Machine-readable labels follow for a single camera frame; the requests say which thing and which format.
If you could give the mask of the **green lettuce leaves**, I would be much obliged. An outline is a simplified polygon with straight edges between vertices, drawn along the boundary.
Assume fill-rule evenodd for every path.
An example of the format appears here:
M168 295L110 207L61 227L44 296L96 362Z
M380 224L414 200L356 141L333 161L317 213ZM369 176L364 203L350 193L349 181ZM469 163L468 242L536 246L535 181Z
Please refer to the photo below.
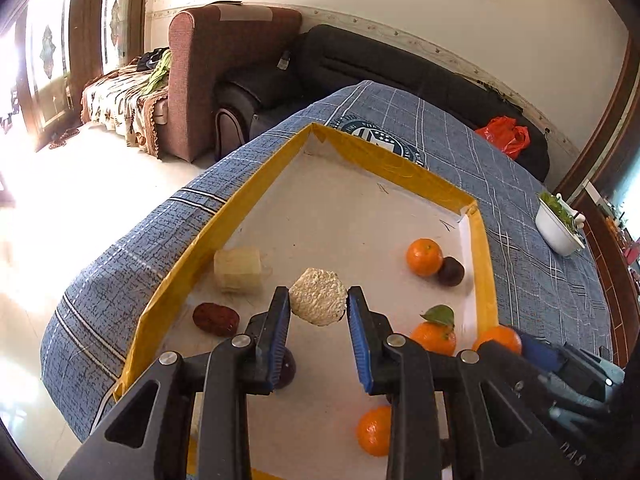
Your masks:
M561 204L560 200L549 192L541 192L538 197L553 211L570 232L576 232L574 217Z

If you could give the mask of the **yellow cardboard tray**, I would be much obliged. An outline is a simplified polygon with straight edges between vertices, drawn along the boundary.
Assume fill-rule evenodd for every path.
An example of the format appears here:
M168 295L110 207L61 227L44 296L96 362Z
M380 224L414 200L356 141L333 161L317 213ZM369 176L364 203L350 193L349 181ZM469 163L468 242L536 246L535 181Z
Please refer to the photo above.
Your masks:
M172 267L139 318L120 376L130 388L165 351L196 356L218 340L199 330L206 301L242 318L265 311L277 287L329 272L358 286L369 308L410 335L438 304L454 310L459 349L498 322L478 201L449 178L380 146L319 125L286 141L224 202ZM288 387L247 400L258 479L382 479L364 452L360 417L383 404L360 384L348 325L293 316Z

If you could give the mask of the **blue plaid tablecloth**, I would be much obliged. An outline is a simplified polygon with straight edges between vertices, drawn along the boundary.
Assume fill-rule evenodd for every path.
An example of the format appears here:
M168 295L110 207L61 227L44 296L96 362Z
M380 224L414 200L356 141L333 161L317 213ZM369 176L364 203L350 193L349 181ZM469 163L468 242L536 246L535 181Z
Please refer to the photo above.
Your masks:
M213 348L189 304L248 320L309 268L361 286L403 332L446 302L460 346L502 324L610 348L591 252L559 256L536 227L543 189L409 92L337 90L206 169L75 278L44 331L43 385L85 440L162 352Z

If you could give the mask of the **white bowl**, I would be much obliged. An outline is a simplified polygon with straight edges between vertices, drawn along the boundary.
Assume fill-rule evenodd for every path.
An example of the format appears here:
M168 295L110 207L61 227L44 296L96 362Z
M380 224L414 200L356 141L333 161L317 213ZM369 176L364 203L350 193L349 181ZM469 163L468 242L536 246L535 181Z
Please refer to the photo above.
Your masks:
M558 197L561 204L574 217L576 232L572 233L563 222L553 213L553 211L538 197L539 207L535 217L535 224L538 232L547 245L559 256L568 257L575 252L581 252L586 248L578 231L584 225L584 216L573 209Z

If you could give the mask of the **large pale sugarcane chunk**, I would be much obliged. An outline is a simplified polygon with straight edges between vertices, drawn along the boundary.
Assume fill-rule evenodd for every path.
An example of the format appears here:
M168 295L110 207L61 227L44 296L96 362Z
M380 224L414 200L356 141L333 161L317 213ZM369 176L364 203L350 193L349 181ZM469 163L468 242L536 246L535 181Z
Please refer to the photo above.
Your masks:
M262 260L256 247L218 250L214 255L214 278L224 292L256 292L262 287Z

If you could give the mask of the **leafy orange mandarin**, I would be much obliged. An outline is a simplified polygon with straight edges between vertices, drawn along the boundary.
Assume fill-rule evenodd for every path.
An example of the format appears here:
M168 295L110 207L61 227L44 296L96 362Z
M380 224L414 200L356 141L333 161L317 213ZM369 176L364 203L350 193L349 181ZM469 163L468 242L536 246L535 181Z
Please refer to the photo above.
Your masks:
M411 339L426 351L454 356L457 348L454 310L446 304L438 304L425 311L421 318L422 322L413 330Z

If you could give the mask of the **dark red plum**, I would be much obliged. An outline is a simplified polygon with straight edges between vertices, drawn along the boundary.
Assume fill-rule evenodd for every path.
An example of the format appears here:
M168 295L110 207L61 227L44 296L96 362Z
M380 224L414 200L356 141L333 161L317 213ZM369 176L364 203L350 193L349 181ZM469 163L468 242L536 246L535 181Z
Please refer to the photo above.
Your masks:
M274 386L276 390L281 390L292 384L296 374L296 362L293 353L285 349L280 368L279 379Z

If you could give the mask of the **black leather sofa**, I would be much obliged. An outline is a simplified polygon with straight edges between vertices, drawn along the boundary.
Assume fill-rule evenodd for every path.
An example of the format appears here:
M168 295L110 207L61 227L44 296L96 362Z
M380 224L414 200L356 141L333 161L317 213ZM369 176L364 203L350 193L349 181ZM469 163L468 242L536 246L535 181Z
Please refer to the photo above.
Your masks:
M536 179L548 177L544 134L512 103L484 82L446 70L425 58L330 25L297 36L279 61L228 70L213 91L217 156L226 156L279 122L336 90L372 80L404 90L472 129L498 116L527 128L530 143L515 161Z

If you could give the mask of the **patterned cloth covered bench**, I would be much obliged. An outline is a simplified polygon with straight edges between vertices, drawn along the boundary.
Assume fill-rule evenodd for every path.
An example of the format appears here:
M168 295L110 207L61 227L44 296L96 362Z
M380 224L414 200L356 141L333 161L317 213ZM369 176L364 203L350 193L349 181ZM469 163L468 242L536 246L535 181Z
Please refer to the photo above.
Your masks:
M158 128L168 123L168 79L171 50L156 48L130 64L99 76L85 86L80 120L94 122L138 148L160 157Z

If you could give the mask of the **wooden brick-pattern cabinet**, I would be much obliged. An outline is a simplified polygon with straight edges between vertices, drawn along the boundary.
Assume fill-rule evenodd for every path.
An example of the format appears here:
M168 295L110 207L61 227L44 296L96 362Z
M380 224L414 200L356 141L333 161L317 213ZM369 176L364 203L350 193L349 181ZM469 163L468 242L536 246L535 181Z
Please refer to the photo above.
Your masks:
M625 366L639 336L639 237L623 227L622 194L639 161L639 46L627 41L622 69L596 131L555 191L586 216L588 247L608 305L612 357Z

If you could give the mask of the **red plastic bag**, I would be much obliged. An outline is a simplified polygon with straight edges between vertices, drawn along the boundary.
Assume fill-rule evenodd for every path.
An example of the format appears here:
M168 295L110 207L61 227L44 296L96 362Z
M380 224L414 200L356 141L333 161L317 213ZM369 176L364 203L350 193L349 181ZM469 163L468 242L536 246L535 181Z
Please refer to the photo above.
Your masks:
M517 159L530 144L528 129L508 116L494 117L475 132L510 159Z

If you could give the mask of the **red jujube date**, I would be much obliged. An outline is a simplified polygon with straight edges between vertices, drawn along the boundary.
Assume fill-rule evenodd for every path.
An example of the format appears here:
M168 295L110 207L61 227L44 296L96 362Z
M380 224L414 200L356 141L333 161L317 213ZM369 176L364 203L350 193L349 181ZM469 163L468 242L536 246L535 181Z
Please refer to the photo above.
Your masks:
M197 328L216 337L232 337L240 325L238 312L214 302L199 304L192 313L192 320Z

